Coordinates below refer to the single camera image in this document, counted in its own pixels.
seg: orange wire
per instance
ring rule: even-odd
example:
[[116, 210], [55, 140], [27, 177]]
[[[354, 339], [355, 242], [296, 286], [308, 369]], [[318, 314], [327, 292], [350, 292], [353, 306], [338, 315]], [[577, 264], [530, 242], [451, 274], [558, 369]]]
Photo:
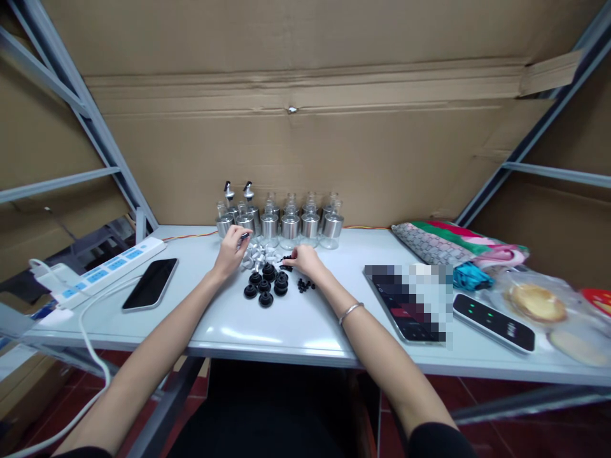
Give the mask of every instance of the orange wire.
[[178, 240], [178, 239], [190, 239], [192, 237], [207, 237], [208, 235], [216, 234], [218, 231], [214, 231], [207, 234], [199, 234], [199, 235], [180, 235], [178, 237], [168, 237], [166, 239], [162, 239], [164, 242], [168, 242], [170, 240]]
[[380, 226], [344, 226], [344, 229], [379, 229], [379, 230], [390, 230], [390, 228]]
[[[379, 227], [379, 226], [344, 226], [344, 229], [378, 229], [378, 230], [390, 230], [390, 228]], [[207, 234], [199, 234], [199, 235], [180, 235], [178, 237], [168, 237], [166, 239], [162, 239], [164, 242], [168, 242], [170, 240], [178, 240], [178, 239], [190, 239], [192, 237], [207, 237], [208, 235], [216, 234], [218, 231], [214, 231]]]

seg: power strip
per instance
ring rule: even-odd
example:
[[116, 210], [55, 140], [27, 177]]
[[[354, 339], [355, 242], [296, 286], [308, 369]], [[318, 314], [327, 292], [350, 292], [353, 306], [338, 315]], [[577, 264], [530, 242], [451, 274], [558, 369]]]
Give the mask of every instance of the power strip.
[[[148, 237], [137, 246], [81, 275], [81, 281], [74, 285], [74, 288], [52, 293], [52, 295], [59, 303], [59, 308], [73, 309], [88, 300], [87, 296], [93, 296], [118, 279], [125, 277], [133, 269], [163, 251], [165, 247], [166, 244], [162, 240]], [[87, 296], [78, 294], [77, 289]]]

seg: silver bracelet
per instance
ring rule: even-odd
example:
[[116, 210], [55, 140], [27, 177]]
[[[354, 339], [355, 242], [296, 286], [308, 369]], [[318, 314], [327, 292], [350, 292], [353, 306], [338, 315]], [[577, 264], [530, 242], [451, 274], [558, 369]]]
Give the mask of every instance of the silver bracelet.
[[352, 312], [354, 309], [358, 308], [358, 307], [364, 307], [364, 304], [362, 302], [359, 302], [359, 303], [354, 304], [349, 309], [347, 309], [346, 313], [344, 313], [342, 316], [340, 316], [340, 318], [339, 318], [339, 325], [341, 326], [342, 323], [344, 322], [344, 320], [346, 319], [346, 317], [348, 316], [348, 314], [350, 312]]

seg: charging cable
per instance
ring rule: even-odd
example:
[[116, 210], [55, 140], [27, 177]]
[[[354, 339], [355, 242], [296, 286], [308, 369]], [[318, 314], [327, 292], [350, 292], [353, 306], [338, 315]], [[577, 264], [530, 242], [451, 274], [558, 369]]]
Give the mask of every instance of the charging cable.
[[66, 288], [68, 289], [73, 289], [75, 291], [78, 291], [79, 293], [81, 293], [83, 296], [87, 296], [87, 297], [93, 297], [91, 294], [88, 294], [84, 291], [81, 291], [79, 288], [76, 287], [76, 285], [71, 285], [69, 284], [66, 280], [62, 279], [59, 277], [59, 275], [57, 275], [52, 268], [50, 268], [46, 263], [42, 262], [41, 260], [37, 260], [36, 258], [32, 258], [29, 260], [30, 263], [30, 267], [32, 268], [36, 268], [36, 267], [42, 267], [44, 268], [55, 280], [57, 280], [58, 282], [60, 282], [62, 285], [64, 285]]
[[[39, 260], [30, 260], [31, 261], [37, 261], [39, 263], [39, 265], [41, 266], [45, 266], [53, 275], [53, 272], [51, 271], [51, 269], [49, 268], [49, 266], [47, 266], [45, 263], [43, 263], [42, 261]], [[78, 327], [81, 330], [81, 334], [83, 335], [83, 339], [85, 341], [85, 345], [87, 346], [87, 350], [89, 351], [89, 354], [91, 355], [91, 358], [95, 361], [95, 363], [100, 366], [100, 368], [102, 369], [102, 372], [104, 372], [104, 388], [102, 388], [102, 390], [96, 394], [88, 403], [87, 405], [85, 405], [85, 407], [83, 407], [83, 409], [78, 413], [78, 415], [68, 424], [68, 426], [66, 426], [64, 429], [62, 429], [59, 433], [57, 433], [55, 436], [47, 439], [46, 441], [43, 441], [39, 444], [33, 445], [31, 447], [25, 448], [23, 450], [19, 450], [18, 452], [15, 452], [14, 454], [8, 455], [5, 458], [25, 458], [28, 455], [32, 455], [35, 453], [40, 452], [41, 450], [43, 450], [44, 448], [48, 447], [49, 445], [55, 443], [56, 441], [60, 440], [62, 437], [64, 437], [67, 433], [70, 432], [70, 430], [72, 430], [72, 428], [74, 426], [77, 425], [77, 423], [83, 418], [83, 416], [87, 413], [87, 411], [91, 408], [91, 406], [100, 398], [100, 396], [102, 396], [106, 390], [108, 389], [108, 387], [110, 386], [110, 382], [111, 382], [111, 377], [110, 377], [110, 371], [108, 370], [108, 366], [106, 366], [106, 363], [97, 355], [97, 353], [95, 352], [93, 345], [91, 344], [91, 341], [89, 340], [89, 337], [87, 336], [87, 332], [85, 331], [85, 325], [83, 323], [83, 319], [85, 318], [85, 314], [87, 313], [87, 311], [92, 307], [93, 304], [97, 303], [99, 300], [102, 300], [104, 298], [107, 298], [110, 295], [113, 295], [115, 293], [117, 293], [118, 291], [121, 291], [122, 289], [126, 288], [127, 286], [131, 285], [135, 280], [139, 280], [140, 277], [142, 277], [142, 275], [138, 276], [138, 277], [134, 277], [131, 278], [111, 289], [109, 289], [108, 291], [105, 291], [104, 294], [102, 294], [101, 296], [95, 297], [91, 303], [89, 303], [84, 309], [83, 312], [81, 312], [81, 314], [78, 317]], [[77, 291], [83, 295], [86, 295], [84, 292], [80, 291], [79, 289], [77, 289]]]

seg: red plate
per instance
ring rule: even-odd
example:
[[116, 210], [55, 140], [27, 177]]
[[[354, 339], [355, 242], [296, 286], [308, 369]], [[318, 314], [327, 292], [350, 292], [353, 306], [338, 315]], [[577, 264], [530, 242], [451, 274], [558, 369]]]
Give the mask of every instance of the red plate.
[[581, 294], [590, 304], [611, 317], [611, 291], [586, 288], [581, 290]]

